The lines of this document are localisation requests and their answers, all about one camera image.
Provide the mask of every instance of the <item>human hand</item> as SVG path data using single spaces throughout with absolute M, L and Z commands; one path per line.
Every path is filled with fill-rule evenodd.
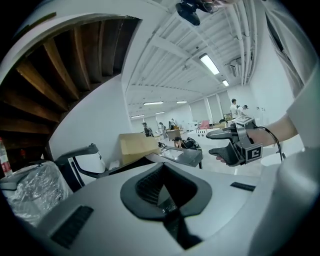
M 254 130 L 249 129 L 247 130 L 247 134 L 249 138 L 253 140 L 254 143 L 257 143 L 257 144 L 262 143 L 264 147 L 270 145 L 273 141 L 273 138 L 271 137 L 271 135 L 262 129 L 254 129 Z M 215 159 L 220 161 L 221 163 L 227 164 L 226 161 L 221 156 L 217 156 Z
M 221 157 L 221 156 L 217 156 L 215 159 L 217 159 L 218 161 L 220 160 L 221 163 L 226 163 L 226 161 Z

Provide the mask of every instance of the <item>person in white shirt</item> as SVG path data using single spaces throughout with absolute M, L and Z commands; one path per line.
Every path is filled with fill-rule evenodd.
M 237 100 L 233 98 L 231 102 L 232 102 L 232 105 L 230 107 L 230 111 L 232 114 L 232 118 L 235 119 L 238 117 Z
M 238 107 L 238 116 L 248 116 L 247 114 L 244 113 L 244 110 L 247 110 L 248 109 L 248 106 L 247 105 L 244 105 L 244 106 L 239 106 Z

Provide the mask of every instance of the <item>black cable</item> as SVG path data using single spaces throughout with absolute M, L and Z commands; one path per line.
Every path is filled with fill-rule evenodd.
M 280 159 L 281 159 L 281 162 L 282 162 L 283 161 L 283 156 L 282 156 L 281 146 L 280 146 L 280 142 L 279 142 L 278 138 L 269 129 L 267 129 L 266 127 L 256 126 L 255 124 L 253 124 L 253 126 L 254 126 L 255 129 L 264 129 L 267 133 L 269 133 L 272 136 L 272 138 L 274 139 L 274 141 L 276 142 L 276 144 L 278 146 Z

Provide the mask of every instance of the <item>wooden stair step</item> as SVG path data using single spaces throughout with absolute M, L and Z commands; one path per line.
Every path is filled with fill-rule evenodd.
M 6 89 L 3 93 L 0 94 L 0 101 L 37 117 L 55 123 L 59 122 L 59 114 L 39 105 L 38 103 L 23 95 L 20 95 L 15 90 Z
M 25 149 L 32 147 L 44 147 L 46 145 L 45 138 L 36 137 L 5 137 L 1 136 L 6 150 Z
M 63 86 L 64 90 L 69 94 L 71 99 L 78 100 L 79 91 L 75 86 L 74 82 L 72 81 L 61 59 L 54 39 L 52 38 L 46 41 L 43 44 L 43 47 L 56 70 L 55 76 L 60 81 L 60 84 Z
M 34 123 L 23 119 L 7 118 L 0 116 L 0 130 L 7 132 L 20 132 L 32 134 L 50 134 L 51 129 L 40 123 Z
M 69 106 L 67 102 L 57 94 L 52 87 L 43 79 L 43 77 L 34 68 L 28 59 L 23 60 L 16 70 L 31 84 L 43 94 L 46 98 L 56 104 L 62 111 L 67 111 Z
M 101 46 L 101 71 L 104 77 L 112 76 L 114 73 L 116 49 L 123 23 L 123 19 L 110 19 L 104 23 Z
M 90 83 L 102 80 L 101 56 L 105 23 L 102 21 L 82 25 L 81 38 L 85 64 Z
M 126 53 L 138 22 L 138 19 L 125 19 L 123 21 L 114 56 L 113 70 L 116 72 L 122 71 Z
M 90 91 L 90 80 L 79 26 L 54 38 L 56 47 L 72 81 L 80 92 Z

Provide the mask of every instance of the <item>cardboard box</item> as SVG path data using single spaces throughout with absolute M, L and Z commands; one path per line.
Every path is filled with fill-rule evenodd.
M 123 164 L 131 163 L 151 153 L 161 154 L 154 137 L 144 133 L 124 133 L 119 135 Z

